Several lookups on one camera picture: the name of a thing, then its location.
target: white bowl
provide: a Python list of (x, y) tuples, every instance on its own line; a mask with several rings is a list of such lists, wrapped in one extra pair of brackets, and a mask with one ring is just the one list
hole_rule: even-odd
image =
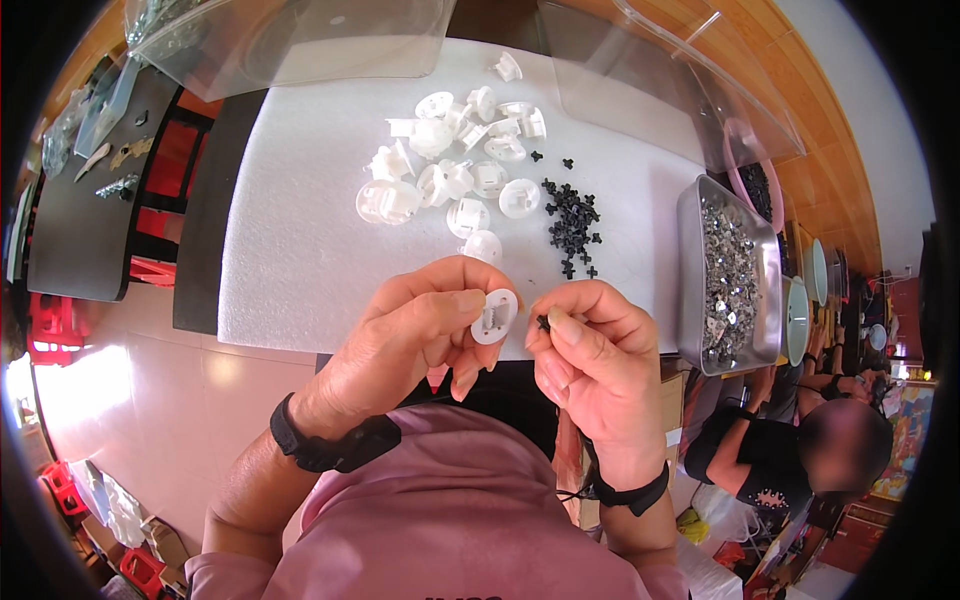
[(883, 325), (877, 323), (868, 331), (867, 337), (870, 339), (870, 347), (877, 352), (883, 351), (887, 347), (887, 330), (883, 328)]
[(827, 258), (820, 240), (804, 248), (804, 283), (806, 293), (821, 305), (827, 303)]
[(806, 303), (804, 281), (798, 276), (783, 278), (783, 335), (780, 352), (794, 367), (804, 360), (809, 330), (810, 306)]

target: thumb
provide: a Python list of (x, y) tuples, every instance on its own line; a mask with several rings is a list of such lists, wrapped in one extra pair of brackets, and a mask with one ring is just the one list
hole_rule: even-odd
[(629, 381), (631, 357), (595, 329), (553, 306), (547, 313), (553, 347), (573, 367), (603, 385)]
[(480, 318), (486, 302), (483, 290), (428, 292), (372, 324), (390, 346), (419, 350), (442, 335), (469, 327)]

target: black table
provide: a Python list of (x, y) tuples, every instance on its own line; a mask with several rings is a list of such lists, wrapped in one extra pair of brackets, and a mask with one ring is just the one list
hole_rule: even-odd
[[(176, 82), (153, 67), (142, 69), (126, 114), (104, 140), (111, 145), (110, 153), (76, 183), (73, 179), (86, 159), (71, 154), (60, 174), (44, 182), (30, 245), (29, 291), (119, 301), (127, 293), (132, 253), (176, 261), (176, 244), (139, 234), (136, 215), (144, 197), (149, 196), (143, 191), (143, 175), (149, 172), (171, 111), (177, 112), (181, 93)], [(133, 122), (144, 110), (150, 116), (137, 127)], [(150, 152), (130, 154), (110, 171), (110, 161), (121, 146), (151, 137), (155, 141)], [(140, 175), (132, 201), (121, 200), (116, 193), (105, 199), (93, 193), (129, 173)]]
[[(446, 34), (549, 54), (540, 35), (536, 0), (459, 0)], [(177, 329), (217, 334), (233, 187), (265, 97), (266, 90), (260, 90), (227, 98), (206, 142), (180, 236), (174, 286), (173, 326)]]

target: yellow bag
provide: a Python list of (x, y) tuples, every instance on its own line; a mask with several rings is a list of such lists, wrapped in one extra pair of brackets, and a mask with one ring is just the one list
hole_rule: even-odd
[(677, 531), (695, 544), (699, 545), (707, 537), (709, 530), (710, 526), (700, 520), (693, 509), (686, 509), (677, 517)]

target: metal tray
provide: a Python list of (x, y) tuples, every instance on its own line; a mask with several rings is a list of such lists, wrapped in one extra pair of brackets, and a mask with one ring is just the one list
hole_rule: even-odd
[[(735, 210), (742, 230), (753, 240), (759, 300), (753, 342), (737, 354), (732, 367), (705, 363), (703, 358), (707, 273), (701, 202)], [(745, 371), (773, 365), (780, 356), (783, 319), (780, 283), (780, 244), (773, 227), (722, 185), (701, 175), (677, 201), (680, 239), (680, 322), (677, 347), (680, 355), (706, 375)]]

